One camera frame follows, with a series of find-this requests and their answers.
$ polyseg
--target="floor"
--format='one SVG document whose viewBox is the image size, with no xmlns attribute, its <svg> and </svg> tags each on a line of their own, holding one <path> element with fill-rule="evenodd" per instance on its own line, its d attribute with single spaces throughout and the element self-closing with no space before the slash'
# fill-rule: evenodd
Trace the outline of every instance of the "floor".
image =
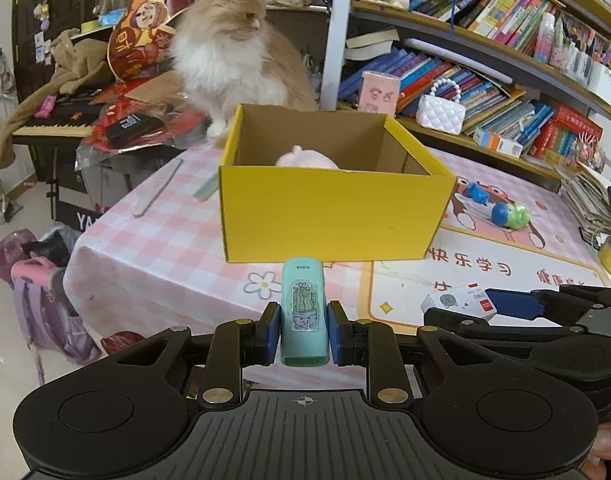
<svg viewBox="0 0 611 480">
<path fill-rule="evenodd" d="M 28 228 L 40 237 L 50 228 L 47 191 L 45 184 L 37 184 L 21 196 L 18 203 L 24 208 L 11 222 L 0 225 L 0 240 L 16 229 Z M 58 352 L 42 350 L 41 353 L 46 381 L 77 368 Z M 16 321 L 12 290 L 0 280 L 0 480 L 20 480 L 28 472 L 12 434 L 12 418 L 19 402 L 37 386 L 34 359 Z"/>
</svg>

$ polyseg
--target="screw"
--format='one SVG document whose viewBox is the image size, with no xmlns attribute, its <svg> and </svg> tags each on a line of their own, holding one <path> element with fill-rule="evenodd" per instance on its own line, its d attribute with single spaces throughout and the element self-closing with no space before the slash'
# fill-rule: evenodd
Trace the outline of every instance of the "screw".
<svg viewBox="0 0 611 480">
<path fill-rule="evenodd" d="M 203 400 L 210 404 L 223 404 L 233 397 L 234 394 L 227 388 L 210 388 L 203 392 Z"/>
<path fill-rule="evenodd" d="M 399 404 L 408 400 L 408 393 L 400 388 L 384 388 L 377 393 L 377 397 L 381 402 Z"/>
</svg>

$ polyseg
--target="dark brown door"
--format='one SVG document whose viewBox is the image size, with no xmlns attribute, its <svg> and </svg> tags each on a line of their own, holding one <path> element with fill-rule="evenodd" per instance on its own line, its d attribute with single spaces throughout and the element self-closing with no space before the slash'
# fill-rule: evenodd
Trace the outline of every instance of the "dark brown door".
<svg viewBox="0 0 611 480">
<path fill-rule="evenodd" d="M 44 85 L 54 73 L 54 65 L 37 63 L 34 54 L 34 35 L 40 31 L 34 8 L 43 1 L 50 5 L 51 25 L 44 33 L 46 40 L 54 40 L 64 30 L 80 28 L 81 23 L 95 18 L 92 9 L 96 0 L 14 0 L 12 49 L 19 101 Z"/>
</svg>

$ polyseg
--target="yellow box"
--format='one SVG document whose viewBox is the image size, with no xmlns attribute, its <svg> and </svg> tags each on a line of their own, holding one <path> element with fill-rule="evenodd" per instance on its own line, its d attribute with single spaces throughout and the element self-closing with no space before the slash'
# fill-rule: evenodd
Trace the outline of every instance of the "yellow box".
<svg viewBox="0 0 611 480">
<path fill-rule="evenodd" d="M 298 144 L 341 170 L 277 168 Z M 228 262 L 423 258 L 455 176 L 391 117 L 237 109 L 220 166 Z"/>
</svg>

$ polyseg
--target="pink box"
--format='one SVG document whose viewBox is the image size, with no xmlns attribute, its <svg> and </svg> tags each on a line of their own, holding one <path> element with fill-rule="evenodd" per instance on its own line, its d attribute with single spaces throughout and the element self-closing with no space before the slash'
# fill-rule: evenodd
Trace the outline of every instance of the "pink box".
<svg viewBox="0 0 611 480">
<path fill-rule="evenodd" d="M 359 110 L 394 117 L 396 102 L 399 99 L 401 78 L 369 70 L 364 72 L 362 76 L 363 85 L 359 96 Z"/>
</svg>

